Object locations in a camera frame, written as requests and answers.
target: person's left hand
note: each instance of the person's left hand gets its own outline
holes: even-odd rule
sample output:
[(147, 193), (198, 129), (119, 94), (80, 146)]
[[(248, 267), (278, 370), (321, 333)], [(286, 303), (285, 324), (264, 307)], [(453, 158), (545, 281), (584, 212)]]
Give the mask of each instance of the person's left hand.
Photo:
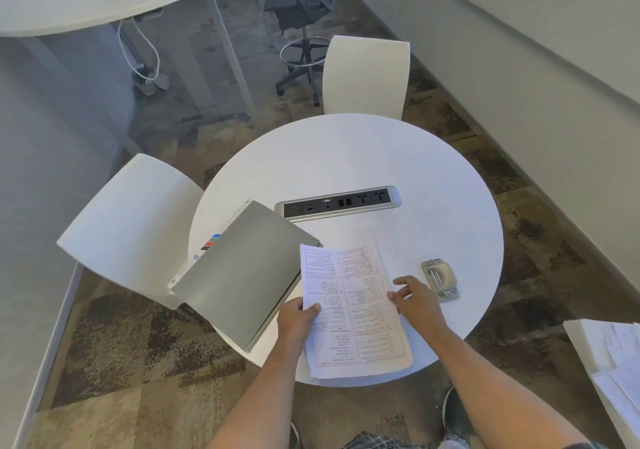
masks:
[(298, 354), (302, 353), (305, 340), (311, 332), (311, 325), (320, 308), (320, 303), (316, 302), (303, 311), (301, 297), (285, 302), (278, 312), (278, 341), (297, 350)]

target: chair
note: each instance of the chair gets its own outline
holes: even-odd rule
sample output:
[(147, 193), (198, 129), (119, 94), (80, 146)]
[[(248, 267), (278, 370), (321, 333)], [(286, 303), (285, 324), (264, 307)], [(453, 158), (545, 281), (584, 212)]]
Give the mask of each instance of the chair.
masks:
[(401, 119), (410, 55), (406, 41), (334, 36), (324, 62), (324, 113)]
[(176, 309), (166, 285), (188, 256), (202, 189), (167, 163), (136, 155), (93, 197), (58, 240), (79, 263)]
[[(289, 74), (276, 82), (276, 92), (284, 95), (284, 85), (307, 75), (314, 93), (314, 106), (320, 105), (320, 97), (316, 89), (316, 73), (322, 73), (324, 56), (313, 58), (312, 50), (326, 49), (329, 39), (321, 36), (309, 36), (307, 26), (316, 23), (320, 18), (331, 12), (332, 0), (265, 0), (264, 10), (272, 11), (278, 18), (280, 29), (284, 33), (290, 28), (302, 29), (302, 38), (288, 43), (280, 51), (280, 59), (287, 65)], [(287, 61), (283, 57), (286, 49), (300, 49), (300, 60)]]

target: white chair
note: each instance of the white chair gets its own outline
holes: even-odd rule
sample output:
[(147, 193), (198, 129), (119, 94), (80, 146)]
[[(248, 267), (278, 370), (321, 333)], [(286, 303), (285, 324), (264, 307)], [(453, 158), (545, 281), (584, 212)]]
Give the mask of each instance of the white chair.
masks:
[(324, 60), (324, 113), (401, 119), (410, 56), (406, 41), (334, 36)]
[(167, 163), (136, 155), (109, 180), (58, 240), (71, 257), (170, 309), (167, 287), (188, 256), (202, 189)]

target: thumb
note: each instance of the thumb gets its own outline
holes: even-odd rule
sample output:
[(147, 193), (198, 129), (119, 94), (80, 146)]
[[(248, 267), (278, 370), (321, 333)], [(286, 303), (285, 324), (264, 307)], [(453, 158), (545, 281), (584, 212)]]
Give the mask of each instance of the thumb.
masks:
[(310, 320), (313, 320), (318, 313), (320, 312), (321, 306), (319, 302), (316, 302), (313, 306), (309, 306), (305, 309), (304, 313), (308, 316)]
[(399, 295), (397, 292), (389, 291), (387, 292), (387, 297), (391, 302), (393, 302), (398, 308), (401, 308), (403, 304), (406, 302), (406, 299)]

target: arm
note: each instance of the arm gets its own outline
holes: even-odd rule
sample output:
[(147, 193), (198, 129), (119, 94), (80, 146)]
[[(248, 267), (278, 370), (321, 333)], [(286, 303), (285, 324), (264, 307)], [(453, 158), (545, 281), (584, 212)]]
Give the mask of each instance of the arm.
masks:
[(315, 304), (305, 311), (301, 308), (301, 297), (280, 308), (278, 340), (273, 350), (258, 377), (218, 430), (209, 449), (284, 449), (289, 446), (296, 367), (320, 305)]
[(389, 299), (440, 358), (485, 445), (492, 449), (561, 449), (588, 444), (562, 415), (451, 331), (435, 292), (411, 275), (395, 279), (394, 284), (406, 286), (390, 292)]

